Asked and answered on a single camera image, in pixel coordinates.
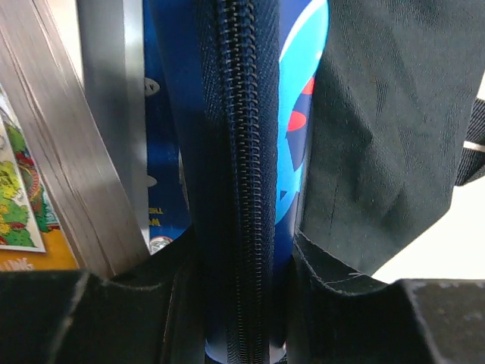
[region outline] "zipper teeth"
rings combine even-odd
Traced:
[[[230,132],[236,210],[236,361],[267,362],[262,313],[262,211],[255,30],[250,0],[217,7],[224,104]]]

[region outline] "colorful book cover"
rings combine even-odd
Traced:
[[[0,86],[0,271],[78,268]]]

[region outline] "black nylon strap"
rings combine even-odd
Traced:
[[[467,142],[485,146],[485,101],[476,99],[468,126]],[[463,186],[485,175],[485,152],[463,148],[455,184]]]

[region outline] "light blue graphic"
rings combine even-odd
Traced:
[[[286,132],[296,101],[320,62],[327,41],[329,17],[327,0],[311,1],[293,24],[281,51],[276,223],[288,212],[301,188],[304,164],[295,171]]]

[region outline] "dark blue zipper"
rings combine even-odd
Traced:
[[[269,362],[264,337],[261,139],[254,7],[250,1],[217,1],[217,48],[223,83],[222,102],[230,134],[236,236],[236,343],[228,340],[228,362]]]

